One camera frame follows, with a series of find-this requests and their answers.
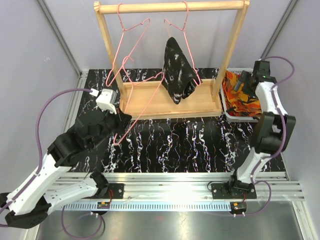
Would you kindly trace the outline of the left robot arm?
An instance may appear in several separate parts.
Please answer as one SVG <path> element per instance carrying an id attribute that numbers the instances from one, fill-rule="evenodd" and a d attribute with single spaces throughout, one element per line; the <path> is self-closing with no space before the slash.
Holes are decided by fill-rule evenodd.
<path id="1" fill-rule="evenodd" d="M 106 197 L 110 184 L 98 171 L 60 190 L 49 188 L 111 134 L 123 133 L 131 119 L 131 115 L 120 109 L 116 113 L 93 110 L 77 117 L 73 126 L 48 147 L 42 165 L 16 190 L 1 193 L 0 207 L 9 211 L 5 216 L 7 227 L 30 229 L 67 204 L 84 198 Z"/>

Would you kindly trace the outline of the orange camouflage trousers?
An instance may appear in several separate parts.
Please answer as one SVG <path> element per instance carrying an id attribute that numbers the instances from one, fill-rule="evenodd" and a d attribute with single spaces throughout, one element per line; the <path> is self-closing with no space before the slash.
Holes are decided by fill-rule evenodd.
<path id="1" fill-rule="evenodd" d="M 235 91 L 240 75 L 231 71 L 225 72 L 222 82 L 222 93 L 226 112 L 232 117 L 258 117 L 262 114 L 260 101 L 253 94 L 244 92 L 244 83 Z"/>

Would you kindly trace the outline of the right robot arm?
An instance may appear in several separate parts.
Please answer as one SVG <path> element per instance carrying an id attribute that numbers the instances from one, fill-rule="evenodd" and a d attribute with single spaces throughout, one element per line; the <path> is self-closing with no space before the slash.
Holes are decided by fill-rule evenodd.
<path id="1" fill-rule="evenodd" d="M 255 195 L 257 174 L 268 161 L 287 148 L 296 125 L 296 118 L 289 115 L 281 103 L 280 83 L 271 76 L 267 57 L 255 61 L 253 72 L 244 71 L 240 78 L 245 89 L 259 100 L 262 114 L 253 130 L 248 156 L 225 185 L 227 194 L 236 199 Z"/>

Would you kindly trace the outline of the black white patterned trousers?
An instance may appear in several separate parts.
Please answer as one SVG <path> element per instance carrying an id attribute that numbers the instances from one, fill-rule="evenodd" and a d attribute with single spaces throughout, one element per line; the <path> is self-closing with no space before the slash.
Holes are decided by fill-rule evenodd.
<path id="1" fill-rule="evenodd" d="M 165 45 L 163 73 L 162 85 L 176 105 L 202 83 L 174 37 L 170 37 Z"/>

